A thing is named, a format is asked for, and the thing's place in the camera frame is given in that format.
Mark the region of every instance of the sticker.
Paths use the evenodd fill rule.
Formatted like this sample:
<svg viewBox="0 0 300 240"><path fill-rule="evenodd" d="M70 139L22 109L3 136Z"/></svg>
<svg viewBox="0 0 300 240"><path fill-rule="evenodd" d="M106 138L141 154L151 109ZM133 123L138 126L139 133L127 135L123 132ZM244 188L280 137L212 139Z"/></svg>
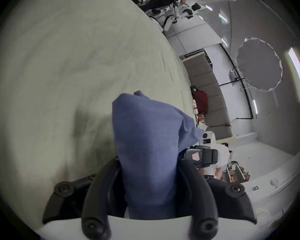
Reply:
<svg viewBox="0 0 300 240"><path fill-rule="evenodd" d="M199 153L194 153L192 154L192 160L196 160L196 161L199 161L200 160L200 157L199 157Z"/></svg>

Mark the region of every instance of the wall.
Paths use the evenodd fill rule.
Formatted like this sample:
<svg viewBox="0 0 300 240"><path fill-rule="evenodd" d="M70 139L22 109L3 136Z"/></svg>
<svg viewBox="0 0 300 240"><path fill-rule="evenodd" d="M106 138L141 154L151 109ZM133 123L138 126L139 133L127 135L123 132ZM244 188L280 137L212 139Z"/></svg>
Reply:
<svg viewBox="0 0 300 240"><path fill-rule="evenodd" d="M228 74L232 65L220 45L206 47L205 51L211 59L213 73L218 83L221 85L230 82ZM234 85L222 86L221 91L228 109L233 136L251 132L251 120L236 119L250 117L247 99L241 91L241 84L238 82Z"/></svg>
<svg viewBox="0 0 300 240"><path fill-rule="evenodd" d="M237 0L230 8L232 56L236 57L244 38L258 37L274 48L283 67L282 81L274 90L277 103L272 92L250 88L259 110L258 118L252 120L253 130L258 133L261 142L296 154L300 150L300 103L290 77L286 54L290 47L300 47L300 42L270 10L256 0Z"/></svg>
<svg viewBox="0 0 300 240"><path fill-rule="evenodd" d="M232 148L229 143L229 149L233 151L231 160L237 161L245 172L249 172L250 180L268 174L293 157L259 141L236 148Z"/></svg>
<svg viewBox="0 0 300 240"><path fill-rule="evenodd" d="M259 114L251 121L259 140L289 154L300 150L300 103L291 78L287 52L294 47L300 54L300 30L277 0L197 0L208 4L212 12L204 19L229 42L227 50L236 59L245 38L257 37L268 42L281 59L282 81L272 92L250 88ZM219 11L230 19L228 25L217 18Z"/></svg>
<svg viewBox="0 0 300 240"><path fill-rule="evenodd" d="M221 43L216 32L198 15L179 19L165 35L178 56Z"/></svg>

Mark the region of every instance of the blue cloth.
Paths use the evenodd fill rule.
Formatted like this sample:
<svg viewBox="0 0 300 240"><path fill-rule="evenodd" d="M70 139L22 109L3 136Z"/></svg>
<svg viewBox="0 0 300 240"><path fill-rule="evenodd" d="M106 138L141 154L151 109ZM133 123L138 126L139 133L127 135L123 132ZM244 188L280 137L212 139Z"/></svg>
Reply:
<svg viewBox="0 0 300 240"><path fill-rule="evenodd" d="M112 103L112 122L129 217L174 218L178 154L204 131L181 110L141 91L121 94Z"/></svg>

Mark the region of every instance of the black pipe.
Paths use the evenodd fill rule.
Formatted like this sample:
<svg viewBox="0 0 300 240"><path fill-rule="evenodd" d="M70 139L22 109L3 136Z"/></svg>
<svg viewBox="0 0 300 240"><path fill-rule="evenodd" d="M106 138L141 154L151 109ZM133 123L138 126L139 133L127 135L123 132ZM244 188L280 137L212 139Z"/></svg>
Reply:
<svg viewBox="0 0 300 240"><path fill-rule="evenodd" d="M244 83L243 83L243 81L242 81L242 78L240 77L240 75L239 75L239 73L238 73L237 67L236 67L235 64L233 63L232 59L230 58L229 54L227 53L227 51L226 51L226 49L223 47L223 45L222 45L221 43L220 43L219 45L220 45L221 48L223 49L224 53L227 55L229 61L230 61L231 64L232 64L233 69L235 70L235 72L236 72L237 75L238 75L238 78L239 78L239 80L240 80L240 82L241 82L241 85L242 85L242 87L243 87L244 94L245 94L245 96L246 96L246 99L247 99L247 102L248 102L248 106L249 106L250 118L237 118L237 119L253 119L253 113L252 113L252 108L251 108L251 104L250 104L250 101L249 101L248 93L247 93L247 91L246 91L246 89L245 89L245 86L244 86Z"/></svg>
<svg viewBox="0 0 300 240"><path fill-rule="evenodd" d="M226 83L220 84L219 86L221 87L221 86L225 86L225 85L227 85L227 84L236 83L236 82L239 82L239 81L240 81L240 79L238 79L238 77L236 77L236 80L231 81L231 82L226 82Z"/></svg>

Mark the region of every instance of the black pants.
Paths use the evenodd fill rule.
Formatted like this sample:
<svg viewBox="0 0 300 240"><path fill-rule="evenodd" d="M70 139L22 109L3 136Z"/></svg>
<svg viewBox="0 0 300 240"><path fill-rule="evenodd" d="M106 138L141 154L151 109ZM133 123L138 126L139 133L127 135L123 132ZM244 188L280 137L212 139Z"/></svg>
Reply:
<svg viewBox="0 0 300 240"><path fill-rule="evenodd" d="M147 10L150 10L150 9L155 9L155 8L168 6L168 5L169 5L169 3L167 4L163 0L150 0L146 4L141 5L140 9L143 10L144 12L146 12Z"/></svg>

